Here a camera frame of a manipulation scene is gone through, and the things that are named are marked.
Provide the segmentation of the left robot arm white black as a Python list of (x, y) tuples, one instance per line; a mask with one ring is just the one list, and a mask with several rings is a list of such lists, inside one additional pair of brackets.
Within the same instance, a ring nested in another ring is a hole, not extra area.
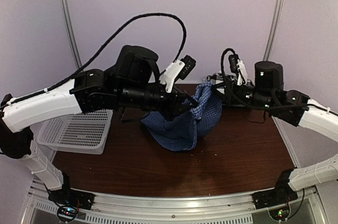
[(126, 45), (107, 70), (80, 70), (54, 88), (19, 98), (6, 95), (1, 103), (1, 151), (22, 161), (63, 204), (73, 204), (76, 193), (68, 176), (40, 152), (30, 127), (64, 115), (119, 108), (158, 111), (173, 120), (196, 107), (198, 103), (174, 85), (186, 78), (196, 61), (186, 55), (160, 73), (157, 59), (147, 48)]

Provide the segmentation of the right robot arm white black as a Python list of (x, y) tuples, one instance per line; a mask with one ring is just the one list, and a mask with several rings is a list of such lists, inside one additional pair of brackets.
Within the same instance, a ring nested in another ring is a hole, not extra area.
[[(279, 118), (295, 127), (318, 132), (337, 141), (337, 113), (319, 104), (310, 96), (283, 89), (283, 67), (270, 61), (255, 64), (255, 80), (247, 80), (240, 65), (231, 66), (234, 78), (221, 71), (221, 78), (212, 90), (225, 105), (241, 105), (262, 110), (270, 117)], [(283, 203), (291, 190), (301, 189), (337, 179), (337, 155), (324, 161), (285, 171), (279, 186), (271, 191), (274, 203)]]

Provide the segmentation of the blue checked shirt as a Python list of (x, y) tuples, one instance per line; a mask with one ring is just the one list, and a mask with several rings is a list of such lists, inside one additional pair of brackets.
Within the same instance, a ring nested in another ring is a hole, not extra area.
[(172, 152), (189, 151), (196, 147), (198, 137), (205, 137), (219, 122), (222, 102), (212, 91), (213, 83), (204, 82), (197, 86), (192, 96), (198, 102), (196, 108), (167, 121), (156, 111), (141, 120), (152, 137)]

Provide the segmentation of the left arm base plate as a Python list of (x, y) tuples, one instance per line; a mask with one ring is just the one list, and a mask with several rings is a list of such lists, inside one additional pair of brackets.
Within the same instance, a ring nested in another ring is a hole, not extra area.
[(91, 210), (95, 195), (89, 192), (78, 191), (74, 189), (60, 189), (51, 191), (47, 189), (48, 199), (58, 207), (67, 206), (84, 210)]

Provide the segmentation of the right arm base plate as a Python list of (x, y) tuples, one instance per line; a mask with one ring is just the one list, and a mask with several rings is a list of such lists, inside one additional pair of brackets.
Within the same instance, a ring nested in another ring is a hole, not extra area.
[(290, 201), (298, 199), (298, 194), (291, 189), (274, 188), (255, 192), (252, 198), (256, 209), (263, 209), (287, 204)]

